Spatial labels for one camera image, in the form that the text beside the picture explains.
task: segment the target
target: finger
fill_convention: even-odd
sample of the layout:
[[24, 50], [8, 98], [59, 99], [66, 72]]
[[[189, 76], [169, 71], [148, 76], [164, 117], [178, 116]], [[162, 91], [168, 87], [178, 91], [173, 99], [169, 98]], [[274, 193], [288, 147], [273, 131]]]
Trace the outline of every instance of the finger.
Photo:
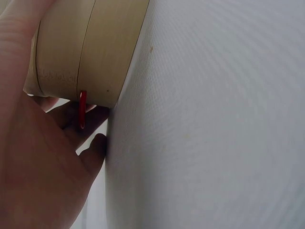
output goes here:
[[107, 139], [103, 134], [97, 134], [90, 144], [89, 149], [83, 151], [80, 159], [92, 177], [95, 180], [104, 163], [106, 154]]
[[74, 149], [78, 149], [93, 133], [103, 124], [109, 116], [109, 109], [106, 107], [97, 106], [86, 114], [85, 129], [81, 130], [78, 122], [64, 129], [71, 145]]
[[34, 102], [37, 103], [45, 112], [54, 107], [55, 104], [58, 102], [58, 98], [52, 97], [44, 98], [39, 96], [31, 96], [31, 99], [34, 100]]
[[41, 18], [53, 2], [55, 0], [12, 0], [1, 16], [17, 22], [17, 32], [31, 39]]
[[61, 128], [65, 128], [71, 124], [78, 113], [79, 104], [77, 102], [68, 102], [62, 106], [56, 107], [48, 112], [56, 124]]
[[12, 0], [0, 15], [0, 112], [8, 120], [22, 94], [28, 73], [31, 39], [54, 0]]

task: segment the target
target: beige tape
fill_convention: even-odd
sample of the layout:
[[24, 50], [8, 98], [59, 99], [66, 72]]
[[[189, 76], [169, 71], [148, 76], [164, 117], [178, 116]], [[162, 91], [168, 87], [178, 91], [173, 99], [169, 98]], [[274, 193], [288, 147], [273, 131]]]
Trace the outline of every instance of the beige tape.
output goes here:
[[[10, 0], [0, 0], [0, 13]], [[149, 0], [57, 0], [32, 41], [24, 91], [114, 107]]]
[[77, 100], [81, 50], [94, 0], [58, 0], [41, 21], [37, 73], [46, 96]]
[[114, 107], [120, 95], [149, 0], [97, 0], [81, 55], [78, 94]]
[[30, 65], [28, 70], [28, 76], [26, 78], [23, 90], [28, 94], [34, 94], [36, 96], [44, 96], [43, 92], [40, 89], [37, 69], [36, 69], [36, 49], [37, 49], [37, 38], [38, 31], [36, 31], [33, 39], [32, 39], [32, 49], [30, 53]]

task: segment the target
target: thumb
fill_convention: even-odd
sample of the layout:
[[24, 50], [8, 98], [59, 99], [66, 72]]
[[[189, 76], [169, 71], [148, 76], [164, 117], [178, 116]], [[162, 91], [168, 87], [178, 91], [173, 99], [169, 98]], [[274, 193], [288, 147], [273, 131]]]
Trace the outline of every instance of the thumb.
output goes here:
[[103, 134], [97, 134], [90, 144], [89, 149], [80, 154], [80, 159], [92, 177], [92, 182], [97, 177], [104, 163], [107, 139]]
[[0, 0], [0, 137], [21, 96], [28, 73], [31, 40], [47, 8], [55, 0]]

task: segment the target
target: white wall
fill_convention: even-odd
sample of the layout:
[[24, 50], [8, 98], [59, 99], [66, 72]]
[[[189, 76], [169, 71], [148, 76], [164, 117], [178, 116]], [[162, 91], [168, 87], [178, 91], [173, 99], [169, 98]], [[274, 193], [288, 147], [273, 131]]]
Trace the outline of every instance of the white wall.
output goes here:
[[305, 228], [304, 1], [151, 0], [146, 20], [111, 121], [108, 229]]

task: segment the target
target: skin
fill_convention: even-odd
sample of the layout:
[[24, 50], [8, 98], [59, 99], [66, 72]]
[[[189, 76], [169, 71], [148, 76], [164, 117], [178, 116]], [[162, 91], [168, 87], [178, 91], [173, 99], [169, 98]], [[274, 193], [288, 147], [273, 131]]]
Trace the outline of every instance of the skin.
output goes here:
[[54, 0], [12, 0], [0, 16], [0, 228], [68, 229], [82, 209], [105, 156], [106, 137], [75, 151], [108, 118], [108, 109], [86, 114], [77, 127], [77, 104], [48, 113], [54, 98], [22, 89], [31, 39]]

